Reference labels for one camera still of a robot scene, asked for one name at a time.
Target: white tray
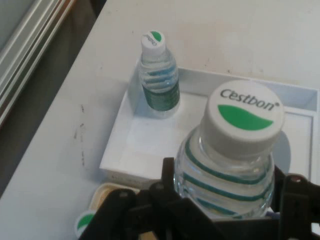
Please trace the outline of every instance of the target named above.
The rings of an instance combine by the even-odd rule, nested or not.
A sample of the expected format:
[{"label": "white tray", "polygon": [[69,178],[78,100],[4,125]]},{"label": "white tray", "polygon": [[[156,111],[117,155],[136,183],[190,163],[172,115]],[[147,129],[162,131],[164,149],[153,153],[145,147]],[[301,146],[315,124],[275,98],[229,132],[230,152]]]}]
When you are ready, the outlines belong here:
[{"label": "white tray", "polygon": [[[165,157],[175,157],[187,134],[203,117],[208,95],[225,81],[248,79],[179,68],[180,106],[174,116],[154,118],[148,109],[137,69],[115,120],[100,168],[112,182],[145,188],[161,177]],[[274,160],[284,172],[320,184],[318,153],[319,91],[253,79],[272,89],[285,105],[283,133]]]}]

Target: bottle cap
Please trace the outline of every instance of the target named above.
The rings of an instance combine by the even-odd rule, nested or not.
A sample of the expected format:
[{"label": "bottle cap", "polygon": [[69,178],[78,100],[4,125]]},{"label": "bottle cap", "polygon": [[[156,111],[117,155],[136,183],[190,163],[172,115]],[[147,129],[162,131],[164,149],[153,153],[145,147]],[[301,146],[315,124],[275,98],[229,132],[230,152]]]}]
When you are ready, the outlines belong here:
[{"label": "bottle cap", "polygon": [[148,31],[141,37],[142,54],[159,56],[166,50],[165,36],[159,31]]},{"label": "bottle cap", "polygon": [[256,158],[271,151],[284,117],[283,104],[266,86],[229,81],[209,97],[200,134],[206,144],[228,158]]}]

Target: water bottle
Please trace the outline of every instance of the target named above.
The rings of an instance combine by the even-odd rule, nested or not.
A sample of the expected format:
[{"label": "water bottle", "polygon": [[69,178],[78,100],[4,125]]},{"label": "water bottle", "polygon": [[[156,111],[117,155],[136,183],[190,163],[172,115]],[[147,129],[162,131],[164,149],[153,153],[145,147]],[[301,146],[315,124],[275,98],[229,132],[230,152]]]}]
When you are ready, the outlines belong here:
[{"label": "water bottle", "polygon": [[145,33],[141,45],[139,78],[146,102],[157,117],[169,117],[180,102],[176,60],[159,31]]},{"label": "water bottle", "polygon": [[263,216],[274,191],[272,147],[284,107],[269,88],[248,80],[220,85],[183,141],[174,187],[211,219]]}]

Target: dark floor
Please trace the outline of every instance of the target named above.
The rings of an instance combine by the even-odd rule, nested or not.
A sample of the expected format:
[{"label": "dark floor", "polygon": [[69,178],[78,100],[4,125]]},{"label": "dark floor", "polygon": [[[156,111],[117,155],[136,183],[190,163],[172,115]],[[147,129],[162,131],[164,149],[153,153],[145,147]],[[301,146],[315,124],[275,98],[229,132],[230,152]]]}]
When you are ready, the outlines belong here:
[{"label": "dark floor", "polygon": [[0,196],[64,82],[105,0],[77,0],[0,129]]}]

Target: white table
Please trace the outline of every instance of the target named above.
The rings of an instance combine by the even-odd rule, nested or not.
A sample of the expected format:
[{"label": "white table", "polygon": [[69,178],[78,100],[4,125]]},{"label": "white table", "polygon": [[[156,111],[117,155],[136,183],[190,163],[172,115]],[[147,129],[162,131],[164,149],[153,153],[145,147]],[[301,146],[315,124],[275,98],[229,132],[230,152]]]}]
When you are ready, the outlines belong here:
[{"label": "white table", "polygon": [[317,0],[108,0],[0,199],[0,238],[76,239],[140,36],[179,66],[318,88]]}]

